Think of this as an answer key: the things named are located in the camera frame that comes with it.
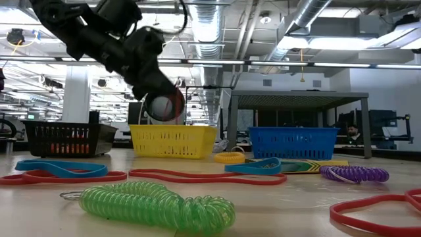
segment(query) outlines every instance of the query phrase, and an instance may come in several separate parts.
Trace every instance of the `blue basket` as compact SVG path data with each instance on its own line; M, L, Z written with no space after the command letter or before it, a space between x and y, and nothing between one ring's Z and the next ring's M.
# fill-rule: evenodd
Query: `blue basket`
M253 127L250 138L255 158L330 160L338 128Z

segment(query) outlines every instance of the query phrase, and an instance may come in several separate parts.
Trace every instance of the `yellow basket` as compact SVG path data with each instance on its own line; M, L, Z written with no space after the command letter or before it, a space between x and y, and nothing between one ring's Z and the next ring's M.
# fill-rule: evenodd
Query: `yellow basket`
M130 125L133 148L143 157L203 159L212 153L216 128L182 125Z

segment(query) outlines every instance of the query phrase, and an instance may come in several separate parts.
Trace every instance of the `green coiled cord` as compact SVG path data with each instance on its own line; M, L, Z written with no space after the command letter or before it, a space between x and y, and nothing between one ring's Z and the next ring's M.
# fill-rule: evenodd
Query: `green coiled cord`
M94 186L82 192L80 207L100 217L215 234L233 225L234 205L221 197L183 199L153 182Z

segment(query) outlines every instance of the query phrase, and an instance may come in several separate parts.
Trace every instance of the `yellow rubber band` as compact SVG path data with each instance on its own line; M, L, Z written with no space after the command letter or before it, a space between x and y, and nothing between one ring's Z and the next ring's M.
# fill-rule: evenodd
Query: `yellow rubber band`
M241 164L245 162L245 155L241 152L221 152L214 156L215 162L223 164Z

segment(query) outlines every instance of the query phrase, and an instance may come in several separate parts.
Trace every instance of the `plastic basket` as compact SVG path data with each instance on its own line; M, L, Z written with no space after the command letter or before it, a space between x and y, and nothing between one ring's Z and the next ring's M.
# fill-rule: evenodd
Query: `plastic basket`
M117 128L104 124L23 121L31 155L93 157L111 150Z
M330 160L338 128L250 129L255 158Z
M180 125L130 125L133 148L143 157L203 159L212 153L216 128Z

